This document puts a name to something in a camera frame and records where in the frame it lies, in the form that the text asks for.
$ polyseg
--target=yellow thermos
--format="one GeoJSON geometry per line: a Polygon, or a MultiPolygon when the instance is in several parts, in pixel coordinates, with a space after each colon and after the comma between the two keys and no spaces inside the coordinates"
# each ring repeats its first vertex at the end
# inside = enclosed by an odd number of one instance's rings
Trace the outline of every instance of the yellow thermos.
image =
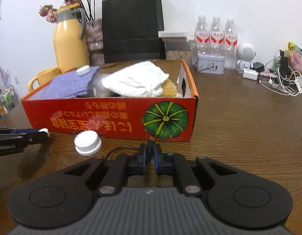
{"type": "Polygon", "coordinates": [[[79,8],[78,3],[58,9],[53,45],[61,73],[89,65],[85,38],[86,25],[86,13],[84,9],[79,8]],[[82,15],[82,25],[76,17],[78,13],[82,15]]]}

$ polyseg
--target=white robot figurine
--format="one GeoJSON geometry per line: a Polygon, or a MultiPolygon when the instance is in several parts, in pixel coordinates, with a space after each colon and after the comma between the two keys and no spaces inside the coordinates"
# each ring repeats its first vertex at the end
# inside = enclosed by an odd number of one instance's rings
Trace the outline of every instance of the white robot figurine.
{"type": "Polygon", "coordinates": [[[238,56],[240,59],[237,61],[237,65],[239,66],[239,72],[243,71],[243,68],[252,69],[253,63],[252,59],[255,57],[256,52],[254,47],[247,42],[241,43],[238,47],[238,56]]]}

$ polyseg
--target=orange cardboard box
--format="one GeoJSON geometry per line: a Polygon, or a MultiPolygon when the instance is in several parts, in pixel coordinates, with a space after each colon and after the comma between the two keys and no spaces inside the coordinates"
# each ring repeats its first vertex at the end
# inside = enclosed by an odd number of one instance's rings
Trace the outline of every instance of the orange cardboard box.
{"type": "MultiPolygon", "coordinates": [[[[33,128],[74,133],[94,130],[105,137],[190,141],[199,95],[183,60],[152,60],[177,83],[183,98],[73,98],[35,99],[49,83],[22,98],[33,128]]],[[[112,73],[135,62],[118,62],[101,73],[112,73]]]]}

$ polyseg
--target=white plastic bag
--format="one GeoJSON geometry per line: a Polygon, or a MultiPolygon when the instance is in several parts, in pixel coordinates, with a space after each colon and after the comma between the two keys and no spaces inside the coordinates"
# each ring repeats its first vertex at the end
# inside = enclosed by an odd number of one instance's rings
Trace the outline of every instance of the white plastic bag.
{"type": "Polygon", "coordinates": [[[157,97],[163,94],[162,83],[169,74],[150,61],[135,63],[101,80],[102,85],[125,97],[157,97]]]}

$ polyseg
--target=black paper bag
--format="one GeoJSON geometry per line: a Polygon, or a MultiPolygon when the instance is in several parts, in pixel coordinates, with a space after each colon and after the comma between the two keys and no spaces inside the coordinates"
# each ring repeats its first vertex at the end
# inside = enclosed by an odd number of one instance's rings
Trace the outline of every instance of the black paper bag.
{"type": "Polygon", "coordinates": [[[163,30],[161,0],[102,1],[105,63],[165,59],[165,46],[158,37],[163,30]]]}

